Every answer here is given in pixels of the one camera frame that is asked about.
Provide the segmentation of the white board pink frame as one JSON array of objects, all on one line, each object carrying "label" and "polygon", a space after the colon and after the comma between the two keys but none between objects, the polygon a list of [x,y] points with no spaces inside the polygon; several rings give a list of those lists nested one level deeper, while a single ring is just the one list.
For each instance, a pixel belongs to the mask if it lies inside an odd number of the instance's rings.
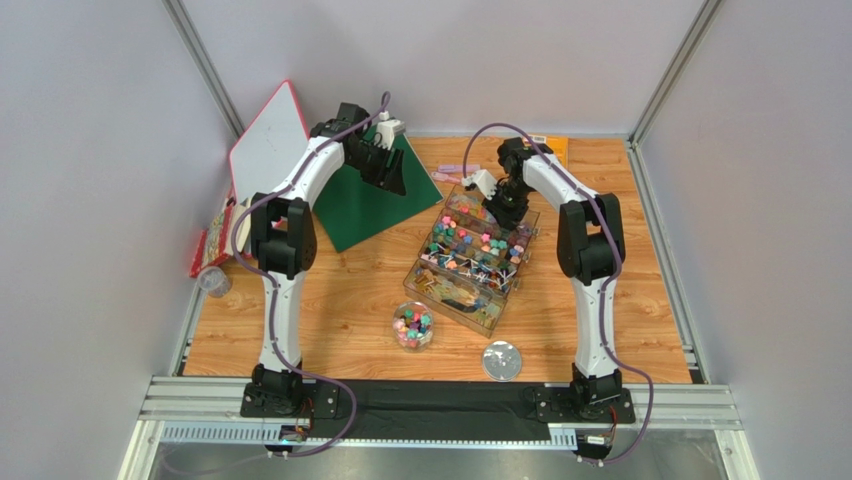
[{"label": "white board pink frame", "polygon": [[229,152],[233,198],[271,193],[303,156],[309,129],[290,80],[268,98]]}]

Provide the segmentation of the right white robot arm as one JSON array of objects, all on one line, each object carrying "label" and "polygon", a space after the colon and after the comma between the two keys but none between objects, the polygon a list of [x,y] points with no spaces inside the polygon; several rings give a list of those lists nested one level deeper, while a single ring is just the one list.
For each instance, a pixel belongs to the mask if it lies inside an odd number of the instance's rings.
[{"label": "right white robot arm", "polygon": [[498,163],[506,178],[485,193],[484,205],[498,224],[516,228],[539,193],[558,214],[556,256],[574,291],[578,346],[571,387],[583,405],[620,396],[622,375],[610,345],[614,288],[625,259],[621,208],[613,194],[584,187],[544,144],[520,137],[503,141]]}]

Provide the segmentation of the clear plastic jar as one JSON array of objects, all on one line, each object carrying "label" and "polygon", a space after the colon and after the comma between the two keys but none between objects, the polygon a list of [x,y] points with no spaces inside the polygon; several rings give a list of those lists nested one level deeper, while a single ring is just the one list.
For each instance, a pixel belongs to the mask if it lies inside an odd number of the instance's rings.
[{"label": "clear plastic jar", "polygon": [[434,338],[435,316],[422,302],[400,304],[392,317],[392,331],[397,344],[410,352],[426,349]]}]

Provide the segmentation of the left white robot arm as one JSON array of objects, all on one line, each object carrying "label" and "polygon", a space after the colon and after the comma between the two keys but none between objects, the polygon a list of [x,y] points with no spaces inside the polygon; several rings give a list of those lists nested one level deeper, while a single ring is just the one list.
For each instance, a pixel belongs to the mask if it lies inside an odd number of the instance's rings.
[{"label": "left white robot arm", "polygon": [[343,103],[337,115],[315,125],[294,170],[272,193],[258,193],[250,207],[250,252],[265,290],[264,343],[247,393],[269,395],[294,409],[302,401],[299,311],[307,272],[318,253],[312,206],[342,167],[399,196],[406,193],[403,152],[394,142],[404,121],[386,110],[370,114]]}]

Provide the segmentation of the stack of books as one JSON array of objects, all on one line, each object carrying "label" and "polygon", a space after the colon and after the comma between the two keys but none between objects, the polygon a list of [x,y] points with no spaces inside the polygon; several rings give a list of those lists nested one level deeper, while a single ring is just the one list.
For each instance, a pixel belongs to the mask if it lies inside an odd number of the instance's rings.
[{"label": "stack of books", "polygon": [[234,256],[231,233],[235,222],[248,209],[250,200],[237,203],[227,201],[220,213],[203,231],[189,270],[190,278],[197,278],[200,272],[211,266],[219,266]]}]

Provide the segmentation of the small clear plastic cup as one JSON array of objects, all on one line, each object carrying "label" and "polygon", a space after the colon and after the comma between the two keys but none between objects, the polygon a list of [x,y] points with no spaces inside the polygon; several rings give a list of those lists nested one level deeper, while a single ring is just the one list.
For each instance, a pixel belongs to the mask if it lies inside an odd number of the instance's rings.
[{"label": "small clear plastic cup", "polygon": [[196,284],[207,296],[222,298],[231,290],[231,281],[227,274],[218,266],[203,268],[197,278]]}]

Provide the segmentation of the black base mat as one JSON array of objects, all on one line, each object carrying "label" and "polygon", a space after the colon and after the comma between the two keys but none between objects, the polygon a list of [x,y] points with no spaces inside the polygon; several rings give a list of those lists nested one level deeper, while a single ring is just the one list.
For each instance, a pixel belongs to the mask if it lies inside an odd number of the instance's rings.
[{"label": "black base mat", "polygon": [[551,423],[586,428],[632,425],[629,392],[608,406],[579,413],[569,387],[542,383],[350,380],[303,384],[294,409],[269,395],[242,393],[244,418],[270,420],[279,430],[299,426],[311,440],[342,434],[346,440],[537,441]]}]

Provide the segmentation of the clear compartment candy box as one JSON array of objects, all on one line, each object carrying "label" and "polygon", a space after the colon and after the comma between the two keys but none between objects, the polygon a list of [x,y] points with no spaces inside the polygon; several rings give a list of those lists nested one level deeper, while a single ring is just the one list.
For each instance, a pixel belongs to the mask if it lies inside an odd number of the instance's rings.
[{"label": "clear compartment candy box", "polygon": [[529,210],[506,230],[477,191],[456,186],[445,200],[403,281],[408,296],[490,338],[538,236],[539,213]]}]

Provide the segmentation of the silver round jar lid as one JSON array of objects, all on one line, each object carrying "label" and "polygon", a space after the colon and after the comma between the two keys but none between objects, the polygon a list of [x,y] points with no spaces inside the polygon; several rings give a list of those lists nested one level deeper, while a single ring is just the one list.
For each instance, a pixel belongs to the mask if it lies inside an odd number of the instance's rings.
[{"label": "silver round jar lid", "polygon": [[522,370],[522,355],[511,343],[494,341],[482,352],[481,363],[485,374],[497,382],[510,382]]}]

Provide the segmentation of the orange yellow book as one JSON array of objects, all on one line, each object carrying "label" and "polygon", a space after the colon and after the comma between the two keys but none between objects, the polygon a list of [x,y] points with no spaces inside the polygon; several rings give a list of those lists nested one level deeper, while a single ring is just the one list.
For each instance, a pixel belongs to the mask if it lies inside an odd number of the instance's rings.
[{"label": "orange yellow book", "polygon": [[568,168],[568,147],[570,139],[565,136],[531,134],[530,138],[535,143],[545,144],[558,158],[563,167]]}]

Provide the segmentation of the aluminium front rail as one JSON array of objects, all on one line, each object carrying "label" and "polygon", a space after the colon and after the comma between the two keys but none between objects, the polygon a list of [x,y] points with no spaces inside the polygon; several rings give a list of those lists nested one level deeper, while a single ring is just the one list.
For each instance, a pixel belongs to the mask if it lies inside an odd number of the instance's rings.
[{"label": "aluminium front rail", "polygon": [[637,457],[655,433],[708,432],[711,455],[731,479],[758,471],[739,412],[723,385],[630,384],[607,406],[579,414],[564,383],[307,381],[285,415],[229,377],[156,377],[145,394],[119,475],[145,479],[158,447],[210,443],[273,449],[347,447],[530,449],[568,452],[595,432],[614,433]]}]

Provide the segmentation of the pink highlighter pen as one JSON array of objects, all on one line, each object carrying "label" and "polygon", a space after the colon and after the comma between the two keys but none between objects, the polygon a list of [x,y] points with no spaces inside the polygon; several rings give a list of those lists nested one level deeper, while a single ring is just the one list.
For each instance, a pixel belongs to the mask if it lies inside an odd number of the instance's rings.
[{"label": "pink highlighter pen", "polygon": [[479,164],[468,164],[467,166],[461,164],[443,164],[437,167],[437,171],[441,173],[463,173],[472,172],[479,169]]}]

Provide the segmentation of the green cutting mat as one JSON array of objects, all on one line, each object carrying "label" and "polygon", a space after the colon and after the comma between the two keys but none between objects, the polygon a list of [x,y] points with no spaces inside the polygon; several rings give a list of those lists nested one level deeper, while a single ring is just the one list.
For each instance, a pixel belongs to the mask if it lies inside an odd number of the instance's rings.
[{"label": "green cutting mat", "polygon": [[394,140],[403,152],[404,196],[362,181],[349,166],[335,172],[312,210],[336,252],[341,253],[441,203],[444,195],[432,180],[407,136]]}]

